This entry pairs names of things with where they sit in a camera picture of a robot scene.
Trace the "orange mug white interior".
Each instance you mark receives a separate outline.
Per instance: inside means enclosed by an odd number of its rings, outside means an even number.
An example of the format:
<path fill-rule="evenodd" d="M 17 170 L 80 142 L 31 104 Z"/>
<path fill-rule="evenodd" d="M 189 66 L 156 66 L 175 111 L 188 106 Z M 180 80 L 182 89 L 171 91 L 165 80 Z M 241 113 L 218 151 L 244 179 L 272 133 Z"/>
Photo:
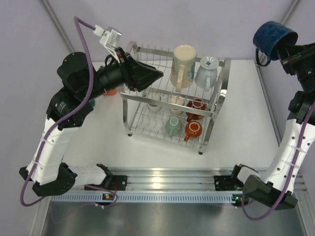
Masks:
<path fill-rule="evenodd" d="M 113 90 L 106 91 L 103 95 L 104 96 L 114 96 L 118 93 L 118 88 L 115 88 Z"/>

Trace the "navy blue mug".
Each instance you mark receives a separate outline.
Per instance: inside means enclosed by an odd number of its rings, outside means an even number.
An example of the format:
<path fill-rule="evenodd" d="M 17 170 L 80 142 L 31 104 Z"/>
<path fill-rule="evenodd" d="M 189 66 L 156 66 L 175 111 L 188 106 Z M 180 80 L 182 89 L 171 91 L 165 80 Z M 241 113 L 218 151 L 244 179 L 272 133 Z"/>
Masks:
<path fill-rule="evenodd" d="M 275 21 L 264 23 L 254 34 L 255 59 L 259 66 L 266 67 L 272 60 L 278 60 L 277 48 L 281 45 L 294 46 L 298 40 L 298 33 Z M 262 64 L 259 52 L 267 57 L 267 62 Z"/>

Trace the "cream floral mug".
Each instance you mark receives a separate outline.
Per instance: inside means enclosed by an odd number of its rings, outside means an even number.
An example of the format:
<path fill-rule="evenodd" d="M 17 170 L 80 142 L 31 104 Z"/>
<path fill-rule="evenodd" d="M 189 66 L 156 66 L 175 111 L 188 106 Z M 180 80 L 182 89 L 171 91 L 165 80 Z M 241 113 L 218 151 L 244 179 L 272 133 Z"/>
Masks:
<path fill-rule="evenodd" d="M 190 45 L 180 45 L 173 54 L 170 82 L 180 93 L 193 84 L 197 53 Z"/>

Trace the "small cream steel tumbler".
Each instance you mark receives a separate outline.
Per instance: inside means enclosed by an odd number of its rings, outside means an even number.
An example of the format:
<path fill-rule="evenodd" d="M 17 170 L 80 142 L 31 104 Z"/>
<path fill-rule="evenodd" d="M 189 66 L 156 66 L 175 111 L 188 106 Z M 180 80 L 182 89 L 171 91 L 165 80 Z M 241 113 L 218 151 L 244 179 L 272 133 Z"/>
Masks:
<path fill-rule="evenodd" d="M 176 96 L 172 96 L 171 97 L 170 102 L 172 104 L 175 104 L 175 105 L 183 106 L 184 102 L 185 102 L 185 99 L 183 97 L 179 96 L 179 95 L 176 95 Z M 173 114 L 173 115 L 178 116 L 178 115 L 182 114 L 183 111 L 170 108 L 170 113 Z"/>

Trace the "dark teal mug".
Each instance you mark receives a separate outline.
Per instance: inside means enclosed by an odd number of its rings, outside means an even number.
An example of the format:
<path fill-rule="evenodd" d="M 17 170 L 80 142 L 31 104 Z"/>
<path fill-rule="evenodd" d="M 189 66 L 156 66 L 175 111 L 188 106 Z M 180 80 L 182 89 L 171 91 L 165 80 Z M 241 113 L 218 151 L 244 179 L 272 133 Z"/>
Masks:
<path fill-rule="evenodd" d="M 89 101 L 89 104 L 92 106 L 92 107 L 95 107 L 95 100 L 93 99 L 93 100 L 90 100 Z"/>

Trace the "mint green mug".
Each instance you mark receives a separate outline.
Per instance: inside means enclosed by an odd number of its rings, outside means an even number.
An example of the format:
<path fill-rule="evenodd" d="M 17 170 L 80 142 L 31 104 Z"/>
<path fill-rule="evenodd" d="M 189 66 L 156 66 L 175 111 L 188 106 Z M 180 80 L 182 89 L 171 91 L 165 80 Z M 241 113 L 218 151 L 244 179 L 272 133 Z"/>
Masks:
<path fill-rule="evenodd" d="M 165 132 L 168 134 L 169 137 L 173 137 L 179 135 L 182 131 L 182 123 L 178 117 L 171 117 L 166 125 L 165 125 Z"/>

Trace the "white cup orange handle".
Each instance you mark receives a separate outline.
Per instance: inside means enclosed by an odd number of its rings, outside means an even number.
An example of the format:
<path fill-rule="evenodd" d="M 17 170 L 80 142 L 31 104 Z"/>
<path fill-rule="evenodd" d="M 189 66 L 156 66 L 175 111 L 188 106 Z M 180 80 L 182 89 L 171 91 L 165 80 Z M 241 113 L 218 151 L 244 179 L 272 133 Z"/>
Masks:
<path fill-rule="evenodd" d="M 207 104 L 201 98 L 195 98 L 194 100 L 189 101 L 187 107 L 193 108 L 195 110 L 208 111 Z M 192 120 L 200 120 L 203 118 L 203 115 L 193 114 L 189 112 L 186 112 L 186 115 L 187 122 L 190 122 Z"/>

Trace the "light blue mug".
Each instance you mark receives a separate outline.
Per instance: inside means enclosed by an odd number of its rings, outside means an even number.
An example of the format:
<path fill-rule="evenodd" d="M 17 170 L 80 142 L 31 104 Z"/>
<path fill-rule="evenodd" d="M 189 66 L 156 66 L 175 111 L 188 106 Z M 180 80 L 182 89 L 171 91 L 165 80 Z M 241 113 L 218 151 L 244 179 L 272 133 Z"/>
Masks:
<path fill-rule="evenodd" d="M 195 76 L 196 85 L 209 91 L 217 81 L 219 60 L 213 56 L 206 56 L 200 59 L 200 66 Z"/>

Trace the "orange cup black interior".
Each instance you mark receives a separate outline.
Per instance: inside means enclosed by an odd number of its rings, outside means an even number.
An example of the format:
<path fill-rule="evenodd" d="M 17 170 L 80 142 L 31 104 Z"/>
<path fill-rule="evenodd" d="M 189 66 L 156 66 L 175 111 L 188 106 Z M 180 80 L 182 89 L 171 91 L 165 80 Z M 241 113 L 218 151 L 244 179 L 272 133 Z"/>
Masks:
<path fill-rule="evenodd" d="M 190 138 L 199 137 L 202 134 L 202 131 L 202 125 L 199 122 L 190 121 L 185 127 L 186 136 L 184 141 L 187 142 Z"/>

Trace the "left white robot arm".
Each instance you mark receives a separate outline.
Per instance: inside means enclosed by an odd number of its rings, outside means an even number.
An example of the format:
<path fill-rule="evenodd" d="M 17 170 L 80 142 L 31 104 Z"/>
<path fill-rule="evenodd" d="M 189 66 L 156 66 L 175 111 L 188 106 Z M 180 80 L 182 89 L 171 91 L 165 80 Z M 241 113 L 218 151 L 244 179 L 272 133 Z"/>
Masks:
<path fill-rule="evenodd" d="M 32 162 L 19 171 L 25 181 L 33 182 L 37 196 L 61 195 L 77 186 L 106 190 L 112 185 L 113 175 L 103 164 L 74 167 L 64 163 L 67 146 L 93 111 L 91 100 L 122 85 L 131 91 L 143 91 L 162 78 L 163 72 L 136 61 L 122 48 L 108 55 L 105 63 L 95 69 L 90 52 L 85 50 L 69 54 L 57 69 L 63 87 L 49 103 L 45 130 Z"/>

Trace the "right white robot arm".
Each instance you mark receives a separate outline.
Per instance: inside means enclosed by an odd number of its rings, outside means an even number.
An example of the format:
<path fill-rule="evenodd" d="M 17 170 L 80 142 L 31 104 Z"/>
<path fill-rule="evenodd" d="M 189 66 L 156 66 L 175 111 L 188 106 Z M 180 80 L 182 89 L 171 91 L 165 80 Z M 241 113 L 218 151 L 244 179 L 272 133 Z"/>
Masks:
<path fill-rule="evenodd" d="M 230 177 L 234 189 L 242 189 L 244 197 L 274 210 L 294 208 L 292 196 L 296 176 L 315 141 L 315 45 L 279 45 L 278 59 L 287 74 L 297 76 L 302 90 L 290 101 L 285 133 L 267 171 L 259 174 L 253 168 L 235 165 Z"/>

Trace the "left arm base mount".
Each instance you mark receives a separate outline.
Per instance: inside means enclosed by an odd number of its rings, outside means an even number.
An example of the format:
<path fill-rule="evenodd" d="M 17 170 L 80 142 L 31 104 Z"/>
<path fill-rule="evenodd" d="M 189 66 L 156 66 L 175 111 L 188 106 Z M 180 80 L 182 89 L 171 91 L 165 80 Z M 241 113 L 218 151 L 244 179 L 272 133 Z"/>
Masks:
<path fill-rule="evenodd" d="M 107 176 L 100 185 L 90 184 L 84 186 L 85 190 L 106 189 L 110 191 L 125 191 L 127 186 L 126 175 L 112 175 Z"/>

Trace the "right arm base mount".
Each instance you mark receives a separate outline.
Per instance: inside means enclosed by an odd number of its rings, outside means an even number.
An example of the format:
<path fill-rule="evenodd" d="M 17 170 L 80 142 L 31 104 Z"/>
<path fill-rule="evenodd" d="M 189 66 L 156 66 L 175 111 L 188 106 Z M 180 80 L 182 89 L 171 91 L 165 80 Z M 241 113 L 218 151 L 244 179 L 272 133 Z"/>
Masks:
<path fill-rule="evenodd" d="M 241 191 L 244 184 L 237 178 L 241 170 L 240 165 L 235 165 L 232 172 L 228 175 L 214 176 L 216 191 Z"/>

